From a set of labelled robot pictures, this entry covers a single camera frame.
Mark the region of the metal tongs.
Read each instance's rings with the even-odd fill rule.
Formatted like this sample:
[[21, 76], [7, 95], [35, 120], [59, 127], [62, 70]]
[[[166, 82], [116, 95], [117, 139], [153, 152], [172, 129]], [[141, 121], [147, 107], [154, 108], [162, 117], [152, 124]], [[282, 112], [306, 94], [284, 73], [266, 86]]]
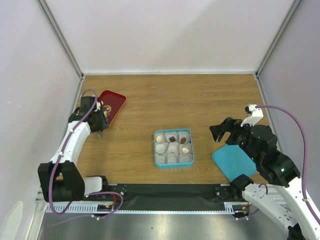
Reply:
[[100, 132], [97, 133], [97, 135], [98, 135], [98, 137], [99, 137], [100, 139], [102, 139], [102, 138], [103, 138], [103, 135], [104, 135], [104, 132], [103, 132], [103, 131], [100, 131]]

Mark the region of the dark oval chocolate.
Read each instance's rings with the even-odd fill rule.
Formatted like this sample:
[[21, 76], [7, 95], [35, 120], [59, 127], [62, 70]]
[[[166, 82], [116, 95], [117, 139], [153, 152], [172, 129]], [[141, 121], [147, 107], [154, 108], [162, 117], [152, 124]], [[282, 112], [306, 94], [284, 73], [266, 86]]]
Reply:
[[180, 143], [181, 144], [186, 144], [188, 142], [188, 139], [186, 138], [186, 137], [182, 137], [181, 139], [180, 139]]

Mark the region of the white almond chocolate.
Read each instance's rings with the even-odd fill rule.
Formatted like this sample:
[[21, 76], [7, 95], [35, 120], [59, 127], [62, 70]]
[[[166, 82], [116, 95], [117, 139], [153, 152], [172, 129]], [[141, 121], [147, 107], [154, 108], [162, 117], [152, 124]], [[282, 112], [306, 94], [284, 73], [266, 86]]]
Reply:
[[188, 154], [189, 153], [189, 149], [188, 148], [182, 148], [182, 152], [183, 154]]

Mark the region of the dark square chocolate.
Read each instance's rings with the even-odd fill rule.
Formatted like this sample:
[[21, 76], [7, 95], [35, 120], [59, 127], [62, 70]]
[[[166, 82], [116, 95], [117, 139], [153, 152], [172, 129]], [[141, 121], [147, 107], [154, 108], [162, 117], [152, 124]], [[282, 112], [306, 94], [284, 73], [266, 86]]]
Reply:
[[170, 137], [169, 140], [170, 140], [171, 143], [176, 142], [176, 138], [174, 136]]

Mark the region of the white oval chocolate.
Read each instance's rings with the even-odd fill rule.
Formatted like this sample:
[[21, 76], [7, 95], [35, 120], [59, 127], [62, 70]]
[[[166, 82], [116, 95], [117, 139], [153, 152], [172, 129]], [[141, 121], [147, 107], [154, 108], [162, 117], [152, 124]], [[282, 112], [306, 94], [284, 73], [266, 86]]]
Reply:
[[156, 138], [156, 142], [157, 143], [160, 143], [162, 141], [162, 137], [161, 136], [158, 136], [157, 138]]

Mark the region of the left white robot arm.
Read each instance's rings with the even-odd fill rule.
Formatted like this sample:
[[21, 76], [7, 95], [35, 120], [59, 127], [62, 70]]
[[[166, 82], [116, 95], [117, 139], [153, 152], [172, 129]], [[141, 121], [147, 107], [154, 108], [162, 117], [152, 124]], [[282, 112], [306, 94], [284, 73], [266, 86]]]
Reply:
[[92, 133], [108, 127], [105, 108], [96, 96], [82, 96], [80, 106], [68, 118], [65, 136], [58, 151], [48, 163], [37, 169], [43, 198], [48, 203], [81, 201], [93, 194], [98, 200], [109, 197], [105, 176], [83, 178], [77, 161], [83, 145]]

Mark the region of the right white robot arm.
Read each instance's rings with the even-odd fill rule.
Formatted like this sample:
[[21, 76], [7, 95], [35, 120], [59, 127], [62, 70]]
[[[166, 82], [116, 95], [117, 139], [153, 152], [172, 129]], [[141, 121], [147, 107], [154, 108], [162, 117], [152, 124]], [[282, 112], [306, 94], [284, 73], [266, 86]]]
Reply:
[[267, 125], [243, 127], [240, 119], [226, 118], [209, 127], [215, 142], [229, 133], [227, 145], [236, 145], [255, 163], [259, 174], [282, 196], [282, 207], [261, 192], [253, 180], [241, 174], [232, 182], [230, 195], [236, 201], [252, 203], [287, 235], [289, 240], [318, 240], [320, 224], [303, 200], [302, 177], [294, 162], [277, 149], [278, 138]]

